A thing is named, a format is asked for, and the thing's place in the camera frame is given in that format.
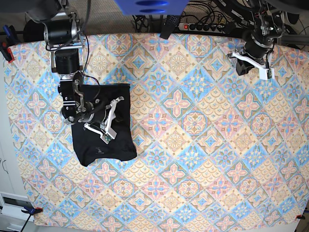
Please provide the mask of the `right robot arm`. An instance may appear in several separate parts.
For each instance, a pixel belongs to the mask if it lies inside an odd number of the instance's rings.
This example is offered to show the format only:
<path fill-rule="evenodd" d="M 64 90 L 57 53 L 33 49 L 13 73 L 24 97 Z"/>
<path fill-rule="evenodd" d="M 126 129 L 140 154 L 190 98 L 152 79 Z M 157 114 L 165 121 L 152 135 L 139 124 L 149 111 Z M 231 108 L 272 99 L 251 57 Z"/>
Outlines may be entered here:
<path fill-rule="evenodd" d="M 27 15 L 44 24 L 46 50 L 51 53 L 51 71 L 60 75 L 58 92 L 63 98 L 60 113 L 69 125 L 83 123 L 84 129 L 99 135 L 108 144 L 116 138 L 112 121 L 122 96 L 108 100 L 96 95 L 87 101 L 81 87 L 86 67 L 80 64 L 79 54 L 84 46 L 81 34 L 87 19 L 82 20 L 70 9 L 66 0 L 32 0 L 27 3 Z"/>

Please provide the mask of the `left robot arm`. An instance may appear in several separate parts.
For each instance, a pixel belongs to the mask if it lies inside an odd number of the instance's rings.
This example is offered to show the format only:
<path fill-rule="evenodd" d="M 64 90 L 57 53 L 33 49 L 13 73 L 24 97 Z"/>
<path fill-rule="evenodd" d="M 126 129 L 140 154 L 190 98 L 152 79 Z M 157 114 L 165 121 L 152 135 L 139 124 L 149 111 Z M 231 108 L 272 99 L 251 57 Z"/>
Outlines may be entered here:
<path fill-rule="evenodd" d="M 228 54 L 228 57 L 237 60 L 236 72 L 239 76 L 257 68 L 261 80 L 274 79 L 275 71 L 271 67 L 271 59 L 275 41 L 285 31 L 284 12 L 266 0 L 251 0 L 249 5 L 253 14 L 254 29 L 243 34 L 245 45 L 240 50 Z"/>

